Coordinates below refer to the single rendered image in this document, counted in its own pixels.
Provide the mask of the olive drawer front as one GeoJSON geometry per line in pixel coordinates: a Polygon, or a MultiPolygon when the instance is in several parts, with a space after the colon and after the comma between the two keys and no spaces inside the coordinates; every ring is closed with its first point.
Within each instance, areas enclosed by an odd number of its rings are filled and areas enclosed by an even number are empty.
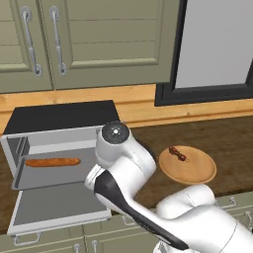
{"type": "Polygon", "coordinates": [[[246,211],[251,211],[253,213],[253,192],[230,195],[216,198],[221,206],[226,206],[229,204],[229,198],[234,197],[236,200],[236,207],[230,209],[223,209],[232,216],[244,215],[246,211]]]}
{"type": "Polygon", "coordinates": [[[109,219],[84,224],[83,230],[85,235],[106,234],[124,231],[145,232],[145,229],[137,223],[133,226],[126,226],[122,220],[122,214],[117,213],[114,213],[109,219]]]}

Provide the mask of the grey toaster oven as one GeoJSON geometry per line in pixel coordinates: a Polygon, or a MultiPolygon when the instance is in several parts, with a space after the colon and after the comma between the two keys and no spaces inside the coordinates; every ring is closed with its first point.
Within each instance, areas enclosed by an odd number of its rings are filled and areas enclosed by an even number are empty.
{"type": "Polygon", "coordinates": [[[113,101],[20,107],[0,137],[13,177],[29,154],[96,146],[96,130],[119,118],[113,101]]]}

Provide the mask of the olive base cupboard door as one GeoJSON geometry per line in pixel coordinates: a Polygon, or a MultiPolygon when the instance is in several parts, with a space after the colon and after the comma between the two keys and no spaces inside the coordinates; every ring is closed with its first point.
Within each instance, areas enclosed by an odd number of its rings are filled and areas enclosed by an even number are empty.
{"type": "Polygon", "coordinates": [[[94,253],[92,241],[98,241],[97,253],[153,253],[158,239],[145,231],[124,231],[86,235],[87,253],[94,253]]]}
{"type": "Polygon", "coordinates": [[[74,245],[77,243],[81,246],[80,253],[87,253],[83,237],[42,245],[14,246],[11,249],[0,246],[0,253],[75,253],[74,245]]]}

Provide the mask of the olive wall cupboard door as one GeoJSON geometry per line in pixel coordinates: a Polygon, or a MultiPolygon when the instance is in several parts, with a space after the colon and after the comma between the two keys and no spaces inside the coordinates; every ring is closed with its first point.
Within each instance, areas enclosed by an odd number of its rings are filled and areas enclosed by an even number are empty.
{"type": "Polygon", "coordinates": [[[48,53],[39,0],[0,0],[0,94],[52,90],[48,53]],[[42,77],[33,72],[21,7],[33,14],[29,22],[42,77]]]}
{"type": "Polygon", "coordinates": [[[54,88],[94,88],[170,80],[180,0],[39,0],[54,88]],[[53,22],[62,61],[58,72],[53,22]]]}

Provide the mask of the brown kebab skewer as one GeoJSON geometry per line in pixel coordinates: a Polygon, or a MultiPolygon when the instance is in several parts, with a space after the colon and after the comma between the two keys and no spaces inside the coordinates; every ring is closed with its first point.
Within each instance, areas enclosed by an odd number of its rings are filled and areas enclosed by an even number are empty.
{"type": "Polygon", "coordinates": [[[175,146],[169,146],[168,147],[168,150],[169,150],[169,153],[172,154],[172,155],[176,155],[177,158],[180,160],[180,161],[187,161],[188,158],[186,155],[182,154],[175,146]]]}

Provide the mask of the round wooden plate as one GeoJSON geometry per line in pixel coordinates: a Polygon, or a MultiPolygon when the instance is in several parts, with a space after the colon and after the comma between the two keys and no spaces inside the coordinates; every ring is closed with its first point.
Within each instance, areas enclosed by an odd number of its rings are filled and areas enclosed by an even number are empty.
{"type": "Polygon", "coordinates": [[[164,149],[158,159],[162,172],[175,182],[185,185],[206,184],[216,175],[216,165],[205,152],[191,146],[176,145],[175,148],[186,157],[180,160],[164,149]]]}

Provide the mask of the brown baguette bread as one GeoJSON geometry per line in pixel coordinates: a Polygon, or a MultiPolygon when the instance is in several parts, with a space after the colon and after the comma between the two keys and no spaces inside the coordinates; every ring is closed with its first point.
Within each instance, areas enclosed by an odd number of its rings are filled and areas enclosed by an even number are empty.
{"type": "Polygon", "coordinates": [[[79,158],[47,158],[28,159],[25,164],[30,167],[62,167],[75,166],[80,163],[79,158]]]}

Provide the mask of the grey toaster oven door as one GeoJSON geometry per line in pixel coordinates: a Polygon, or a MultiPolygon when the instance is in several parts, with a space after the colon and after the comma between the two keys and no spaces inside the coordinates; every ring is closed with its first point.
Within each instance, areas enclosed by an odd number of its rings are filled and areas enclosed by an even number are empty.
{"type": "Polygon", "coordinates": [[[112,216],[83,183],[20,191],[7,231],[8,235],[36,233],[112,216]]]}

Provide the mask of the black framed window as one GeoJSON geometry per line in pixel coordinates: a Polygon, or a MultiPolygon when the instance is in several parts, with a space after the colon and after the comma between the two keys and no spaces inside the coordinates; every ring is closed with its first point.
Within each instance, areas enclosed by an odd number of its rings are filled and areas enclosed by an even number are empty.
{"type": "Polygon", "coordinates": [[[253,0],[180,0],[170,80],[155,106],[253,98],[253,0]]]}

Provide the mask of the grey oven tray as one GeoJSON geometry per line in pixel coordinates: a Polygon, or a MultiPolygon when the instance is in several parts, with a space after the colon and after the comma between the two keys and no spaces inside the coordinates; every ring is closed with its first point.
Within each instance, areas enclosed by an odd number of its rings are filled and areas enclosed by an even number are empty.
{"type": "Polygon", "coordinates": [[[13,190],[28,190],[41,187],[84,182],[90,170],[96,164],[95,148],[64,150],[23,156],[14,176],[13,190]],[[78,158],[75,166],[38,167],[27,166],[28,159],[78,158]]]}

